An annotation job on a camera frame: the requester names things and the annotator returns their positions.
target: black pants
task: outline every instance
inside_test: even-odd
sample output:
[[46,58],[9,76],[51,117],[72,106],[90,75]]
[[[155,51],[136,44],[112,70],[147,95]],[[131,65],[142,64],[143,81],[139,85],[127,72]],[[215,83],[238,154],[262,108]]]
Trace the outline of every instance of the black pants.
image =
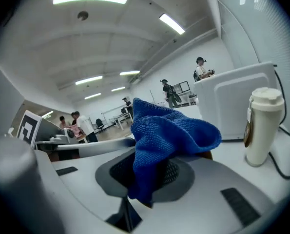
[[94,132],[90,133],[87,137],[91,143],[98,142],[98,139],[97,139],[96,134]]
[[174,95],[170,95],[170,97],[168,98],[168,103],[169,103],[170,108],[174,108],[174,107],[177,108],[178,107],[178,104],[176,102]]
[[131,110],[131,111],[128,111],[130,114],[131,114],[131,116],[132,116],[132,119],[134,119],[134,116],[133,116],[133,110]]

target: blue towel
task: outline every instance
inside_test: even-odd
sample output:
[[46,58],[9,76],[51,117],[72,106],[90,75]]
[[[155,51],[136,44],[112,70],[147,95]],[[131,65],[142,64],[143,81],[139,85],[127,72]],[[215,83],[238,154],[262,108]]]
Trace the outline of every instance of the blue towel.
[[133,109],[135,183],[129,188],[129,198],[149,203],[155,190],[157,163],[179,154],[210,151],[220,144],[221,134],[206,121],[138,98],[133,101]]

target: gray pants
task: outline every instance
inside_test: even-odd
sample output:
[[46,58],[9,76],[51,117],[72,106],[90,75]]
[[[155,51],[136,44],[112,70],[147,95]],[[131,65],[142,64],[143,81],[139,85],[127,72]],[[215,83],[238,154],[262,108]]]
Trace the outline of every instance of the gray pants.
[[174,95],[170,95],[170,97],[168,98],[168,103],[169,103],[170,108],[178,107],[178,104],[175,100]]

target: white shirt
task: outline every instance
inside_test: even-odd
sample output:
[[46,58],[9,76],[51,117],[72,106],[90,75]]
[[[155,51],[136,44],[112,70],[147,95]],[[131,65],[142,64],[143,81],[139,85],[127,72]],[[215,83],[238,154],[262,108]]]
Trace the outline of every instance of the white shirt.
[[203,75],[204,73],[206,73],[207,71],[205,71],[204,67],[197,66],[196,72],[197,72],[197,75],[200,76],[200,75]]
[[91,123],[91,120],[84,115],[79,116],[79,118],[77,118],[77,126],[81,128],[86,135],[94,133],[94,128]]

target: black cable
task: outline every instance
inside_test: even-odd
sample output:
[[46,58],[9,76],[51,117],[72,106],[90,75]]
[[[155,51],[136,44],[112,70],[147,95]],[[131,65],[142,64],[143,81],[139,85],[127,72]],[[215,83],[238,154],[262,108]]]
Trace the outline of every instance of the black cable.
[[275,70],[275,75],[276,75],[276,77],[277,77],[277,79],[278,79],[278,81],[279,81],[280,89],[281,89],[281,92],[282,92],[282,97],[283,97],[283,99],[285,100],[285,104],[284,104],[284,105],[285,105],[285,115],[283,116],[283,119],[282,119],[282,121],[281,121],[280,124],[279,124],[279,125],[281,125],[282,122],[284,122],[285,119],[286,119],[286,117],[287,117],[287,104],[286,104],[285,92],[283,91],[283,86],[282,86],[281,80],[280,80],[280,78],[279,78],[279,76],[278,76],[276,70]]
[[[276,71],[275,71],[275,74],[276,74],[277,79],[278,79],[278,81],[279,81],[279,85],[280,85],[281,92],[282,92],[282,97],[283,97],[283,99],[285,100],[285,104],[284,104],[284,105],[285,105],[285,115],[284,115],[282,121],[280,122],[280,125],[281,125],[282,122],[284,122],[284,120],[285,120],[286,117],[287,117],[287,104],[286,104],[286,97],[285,97],[285,93],[284,93],[284,90],[283,90],[283,87],[282,87],[281,80],[280,80],[280,78],[279,78],[279,76],[278,76],[278,74],[277,74]],[[290,133],[289,133],[287,130],[285,130],[284,128],[282,128],[281,126],[279,126],[279,129],[282,130],[283,132],[285,132],[287,135],[290,136]],[[273,163],[274,163],[274,165],[275,165],[275,168],[276,168],[277,172],[280,174],[280,176],[281,176],[282,178],[284,178],[284,179],[290,179],[290,175],[285,175],[285,174],[283,174],[283,172],[280,170],[280,168],[279,168],[279,166],[278,166],[278,164],[277,164],[277,162],[276,162],[276,160],[275,160],[275,158],[274,158],[274,156],[272,155],[271,152],[269,153],[269,156],[271,157],[271,159],[272,159],[272,161],[273,161]]]

